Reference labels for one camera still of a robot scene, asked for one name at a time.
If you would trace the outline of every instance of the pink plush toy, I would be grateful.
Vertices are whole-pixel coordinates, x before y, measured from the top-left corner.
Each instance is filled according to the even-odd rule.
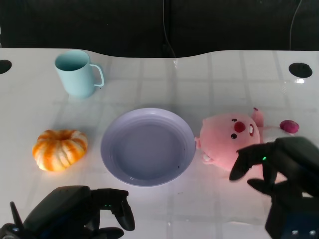
[[[196,147],[204,152],[203,162],[215,164],[230,171],[238,157],[237,150],[256,143],[274,141],[287,137],[299,130],[292,120],[285,120],[280,127],[264,127],[264,114],[254,108],[251,117],[246,114],[229,113],[203,120]]]

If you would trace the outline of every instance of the black cable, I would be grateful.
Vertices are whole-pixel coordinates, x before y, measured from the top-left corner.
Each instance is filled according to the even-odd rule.
[[[294,25],[295,17],[296,17],[296,15],[297,15],[297,11],[298,11],[298,9],[299,9],[299,7],[300,7],[302,1],[303,1],[303,0],[300,0],[298,6],[297,6],[297,8],[296,8],[296,11],[295,11],[295,13],[294,13],[293,20],[291,21],[291,25],[290,25],[290,32],[289,32],[289,50],[290,50],[290,51],[291,51],[291,34],[292,34],[292,31],[293,31],[293,25]]]
[[[166,40],[166,43],[168,44],[168,46],[169,46],[169,48],[170,48],[170,50],[171,50],[171,52],[172,52],[172,54],[173,54],[173,57],[176,58],[175,52],[174,52],[172,46],[170,45],[170,42],[169,42],[169,40],[168,40],[168,38],[167,38],[167,34],[166,34],[165,19],[164,19],[164,12],[165,12],[165,9],[164,9],[164,1],[165,1],[165,0],[163,0],[163,27],[164,27],[165,40]]]

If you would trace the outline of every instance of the round hole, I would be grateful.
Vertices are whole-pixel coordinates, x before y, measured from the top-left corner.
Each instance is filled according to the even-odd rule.
[[[293,63],[289,66],[289,71],[299,78],[307,78],[313,74],[310,66],[305,63]]]
[[[0,60],[0,75],[10,70],[12,63],[8,60]]]

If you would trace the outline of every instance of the table surface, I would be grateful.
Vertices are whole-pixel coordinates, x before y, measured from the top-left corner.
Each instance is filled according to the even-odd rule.
[[[265,112],[267,125],[300,124],[300,135],[319,143],[319,52],[221,51],[178,59],[118,58],[88,52],[106,76],[90,98],[68,97],[54,69],[65,49],[0,49],[12,69],[0,75],[0,225],[12,222],[14,201],[24,220],[53,189],[66,185],[128,190],[136,229],[127,239],[268,239],[264,224],[270,199],[228,172],[204,165],[198,151],[177,179],[157,187],[122,183],[100,156],[103,132],[124,112],[156,107],[180,115],[198,135],[203,118],[224,112]],[[303,84],[291,63],[310,65]],[[75,128],[87,134],[87,155],[61,173],[38,169],[31,155],[46,129]],[[101,226],[119,226],[102,212]]]

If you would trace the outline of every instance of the orange pumpkin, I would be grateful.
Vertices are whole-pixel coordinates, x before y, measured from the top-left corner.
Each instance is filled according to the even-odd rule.
[[[63,171],[82,158],[87,150],[85,134],[77,130],[46,130],[32,148],[40,169]]]

